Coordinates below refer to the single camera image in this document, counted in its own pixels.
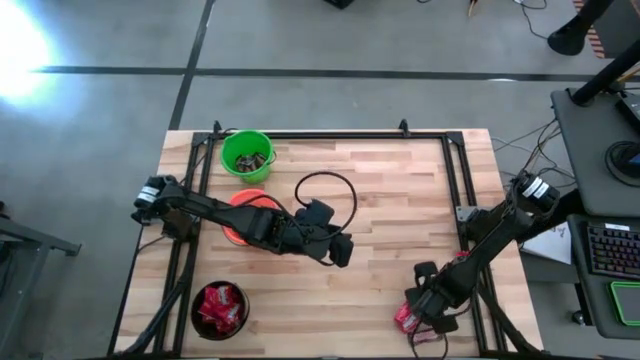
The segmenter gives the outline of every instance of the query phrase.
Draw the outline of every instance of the wooden table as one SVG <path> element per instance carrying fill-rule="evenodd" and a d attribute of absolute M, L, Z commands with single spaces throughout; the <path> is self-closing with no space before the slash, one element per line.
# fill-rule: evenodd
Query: wooden table
<path fill-rule="evenodd" d="M 504 198 L 487 130 L 464 130 L 467 155 L 480 206 Z M 184 176 L 193 132 L 167 133 L 159 174 Z M 407 338 L 393 322 L 403 303 L 403 290 L 413 285 L 413 265 L 450 261 L 459 243 L 450 202 L 442 145 L 435 140 L 274 140 L 278 160 L 260 185 L 290 210 L 299 204 L 294 186 L 305 174 L 330 169 L 356 187 L 359 209 L 347 232 L 355 249 L 347 268 L 324 267 L 302 256 L 277 256 L 231 244 L 220 226 L 204 222 L 192 296 L 215 280 L 236 282 L 248 294 L 251 314 L 232 339 L 201 339 L 190 323 L 184 357 L 408 357 Z M 454 152 L 458 187 L 466 202 L 459 162 Z M 230 176 L 214 159 L 208 195 L 228 201 L 248 187 Z M 336 209 L 332 223 L 341 224 L 351 209 L 348 188 L 330 177 L 312 178 L 301 189 Z M 160 226 L 147 228 L 141 245 L 155 239 Z M 146 248 L 137 257 L 116 351 L 129 346 L 158 309 L 171 241 Z M 498 300 L 516 327 L 542 348 L 529 289 L 515 243 L 491 264 Z M 167 344 L 173 339 L 173 318 Z M 483 309 L 492 342 L 488 311 Z M 472 319 L 459 319 L 449 335 L 450 356 L 477 355 Z M 420 356 L 441 356 L 442 343 L 418 346 Z"/>

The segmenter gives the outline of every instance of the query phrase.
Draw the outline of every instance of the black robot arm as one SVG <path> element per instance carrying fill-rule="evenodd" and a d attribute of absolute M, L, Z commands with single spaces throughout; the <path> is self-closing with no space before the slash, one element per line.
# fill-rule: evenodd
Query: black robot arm
<path fill-rule="evenodd" d="M 488 292 L 478 284 L 480 272 L 511 242 L 534 223 L 545 221 L 557 205 L 559 192 L 542 179 L 521 172 L 512 180 L 507 199 L 495 208 L 474 210 L 463 223 L 461 236 L 475 241 L 476 246 L 465 256 L 458 256 L 438 271 L 435 263 L 426 262 L 414 267 L 416 287 L 407 289 L 405 296 L 414 315 L 433 327 L 439 334 L 455 331 L 459 314 L 445 314 L 449 308 L 457 309 L 479 290 L 492 312 L 504 326 L 507 336 L 519 351 L 533 351 L 515 330 L 506 315 L 489 299 Z"/>
<path fill-rule="evenodd" d="M 173 176 L 155 176 L 147 180 L 134 205 L 133 219 L 160 218 L 163 231 L 174 238 L 185 238 L 194 218 L 201 218 L 232 228 L 251 246 L 279 255 L 307 255 L 325 265 L 349 265 L 353 250 L 351 234 L 329 224 L 334 210 L 318 200 L 292 216 L 282 209 L 232 206 L 181 186 Z M 322 260 L 327 253 L 333 264 Z"/>

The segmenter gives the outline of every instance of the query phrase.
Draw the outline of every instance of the black metal frame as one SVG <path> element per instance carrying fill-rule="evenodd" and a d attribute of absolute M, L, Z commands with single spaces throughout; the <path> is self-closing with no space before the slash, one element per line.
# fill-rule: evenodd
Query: black metal frame
<path fill-rule="evenodd" d="M 400 126 L 398 128 L 400 131 L 391 130 L 391 131 L 311 131 L 311 132 L 280 132 L 280 131 L 265 131 L 271 139 L 281 140 L 281 139 L 433 139 L 439 140 L 442 144 L 442 151 L 445 160 L 445 168 L 447 171 L 447 180 L 449 183 L 449 191 L 452 202 L 452 209 L 454 214 L 454 220 L 456 221 L 456 228 L 458 231 L 458 237 L 460 242 L 460 247 L 462 250 L 469 249 L 469 242 L 460 236 L 460 222 L 457 219 L 456 207 L 462 206 L 460 193 L 458 190 L 458 183 L 456 179 L 456 173 L 454 169 L 454 162 L 451 150 L 451 144 L 454 144 L 458 149 L 458 155 L 462 170 L 462 177 L 465 186 L 465 190 L 467 193 L 468 205 L 475 206 L 477 205 L 475 190 L 473 187 L 473 181 L 471 177 L 471 169 L 469 167 L 469 161 L 466 154 L 466 148 L 464 144 L 464 137 L 462 132 L 458 131 L 449 131 L 449 132 L 412 132 L 409 130 L 408 124 L 405 120 L 402 120 Z M 206 195 L 207 192 L 207 184 L 209 180 L 209 172 L 211 168 L 211 164 L 214 156 L 214 147 L 217 140 L 224 139 L 228 134 L 221 132 L 221 126 L 218 122 L 215 123 L 214 131 L 212 133 L 203 133 L 197 132 L 193 134 L 192 143 L 191 143 L 191 151 L 189 154 L 189 162 L 187 166 L 187 177 L 185 180 L 185 185 L 187 187 L 191 187 L 193 184 L 193 174 L 194 174 L 194 166 L 197 163 L 199 158 L 199 149 L 203 144 L 206 144 L 206 152 L 204 154 L 204 164 L 203 171 L 200 179 L 200 187 L 198 192 L 202 195 Z M 198 248 L 198 236 L 200 232 L 200 223 L 195 223 L 196 229 L 194 233 L 194 239 L 189 241 L 189 249 L 187 255 L 187 264 L 191 260 L 195 261 L 195 256 L 197 254 Z M 163 301 L 167 300 L 169 293 L 174 288 L 174 282 L 177 274 L 178 262 L 180 259 L 180 251 L 182 248 L 182 243 L 174 242 L 171 249 L 171 256 L 169 259 L 169 264 L 167 268 L 167 276 L 163 293 Z M 118 313 L 118 318 L 116 319 L 116 323 L 114 326 L 114 331 L 112 333 L 111 343 L 109 346 L 109 350 L 107 355 L 113 355 L 116 340 L 118 337 L 118 332 L 120 329 L 120 323 L 122 320 L 124 306 L 126 304 L 126 299 L 129 292 L 129 285 L 131 283 L 131 276 L 133 275 L 133 268 L 135 266 L 136 258 L 134 257 L 131 269 L 129 272 L 129 279 L 127 281 L 127 288 L 125 289 L 122 302 L 120 305 L 120 311 Z M 161 321 L 157 332 L 155 342 L 153 344 L 153 351 L 151 354 L 139 354 L 136 355 L 142 356 L 143 358 L 146 355 L 153 355 L 156 358 L 180 358 L 182 353 L 182 343 L 184 340 L 184 331 L 186 328 L 187 318 L 188 318 L 188 308 L 189 308 L 189 300 L 191 293 L 191 280 L 193 278 L 194 268 L 188 268 L 185 266 L 185 271 L 191 271 L 189 274 L 189 284 L 186 286 L 181 293 L 181 300 L 179 305 L 179 312 L 177 318 L 176 332 L 173 339 L 172 349 L 167 351 L 165 350 L 165 335 L 166 335 L 166 319 Z M 496 296 L 495 287 L 493 284 L 493 277 L 491 275 L 491 270 L 486 269 L 483 272 L 482 276 L 484 285 L 488 288 L 488 291 L 492 294 L 492 296 Z M 478 349 L 480 354 L 488 351 L 487 346 L 487 338 L 484 328 L 484 323 L 482 321 L 482 313 L 480 309 L 480 304 L 478 301 L 478 297 L 474 296 L 472 299 L 472 318 L 474 324 L 474 331 L 476 336 L 476 341 L 478 344 Z M 496 345 L 498 351 L 506 351 L 506 342 L 505 342 L 505 334 L 501 329 L 500 325 L 496 322 L 495 319 L 492 318 L 492 325 L 494 334 L 496 336 Z"/>

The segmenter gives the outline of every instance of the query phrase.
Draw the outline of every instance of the gray concrete floor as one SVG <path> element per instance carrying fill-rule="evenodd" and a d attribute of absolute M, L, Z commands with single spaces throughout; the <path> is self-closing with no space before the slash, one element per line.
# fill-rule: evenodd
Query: gray concrete floor
<path fill-rule="evenodd" d="M 31 37 L 9 49 L 44 53 L 39 65 L 68 72 L 185 67 L 205 6 L 205 0 L 8 3 L 16 5 L 15 26 L 31 24 L 25 30 Z M 576 57 L 553 53 L 529 34 L 510 0 L 481 1 L 472 19 L 467 4 L 356 0 L 339 12 L 320 0 L 218 0 L 198 66 L 563 75 L 593 74 L 608 63 L 588 46 Z M 571 1 L 559 0 L 531 18 L 536 31 L 548 34 L 573 14 Z M 38 36 L 44 41 L 29 42 Z M 40 74 L 0 86 L 0 199 L 17 221 L 84 245 L 77 258 L 51 256 L 24 324 L 24 352 L 43 351 L 48 359 L 106 352 L 139 232 L 129 219 L 132 201 L 156 170 L 181 82 L 167 75 Z M 413 128 L 489 128 L 510 140 L 549 122 L 550 92 L 572 86 L 580 83 L 197 76 L 180 129 L 209 129 L 214 120 L 265 129 L 390 128 L 406 118 Z M 535 137 L 518 144 L 531 149 Z M 570 169 L 560 138 L 547 149 Z M 517 172 L 527 157 L 513 148 L 497 153 L 506 172 Z M 602 339 L 569 323 L 563 312 L 576 306 L 569 290 L 531 284 L 547 350 L 640 351 L 640 343 Z M 555 304 L 552 292 L 567 303 Z"/>

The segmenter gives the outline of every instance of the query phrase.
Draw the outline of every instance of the orange bowl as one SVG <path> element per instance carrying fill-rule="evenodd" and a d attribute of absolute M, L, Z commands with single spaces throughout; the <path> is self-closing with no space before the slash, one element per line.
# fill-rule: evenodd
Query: orange bowl
<path fill-rule="evenodd" d="M 263 190 L 260 190 L 260 189 L 242 190 L 242 191 L 239 191 L 239 192 L 233 194 L 233 196 L 231 197 L 231 200 L 229 200 L 229 204 L 231 204 L 233 206 L 237 206 L 237 205 L 240 205 L 243 202 L 251 199 L 252 197 L 256 197 L 256 196 L 262 195 L 262 194 L 265 194 L 265 192 Z M 268 208 L 271 208 L 271 209 L 278 209 L 278 205 L 275 202 L 273 202 L 273 200 L 268 199 L 268 198 L 260 198 L 260 199 L 257 199 L 257 200 L 254 200 L 254 201 L 250 202 L 249 204 L 257 206 L 257 207 L 268 207 Z M 223 226 L 222 227 L 222 232 L 227 237 L 227 239 L 229 239 L 229 241 L 231 241 L 232 243 L 234 243 L 236 245 L 247 245 L 247 243 L 244 241 L 244 239 L 241 238 L 240 235 L 238 235 L 238 233 L 233 231 L 230 227 Z"/>

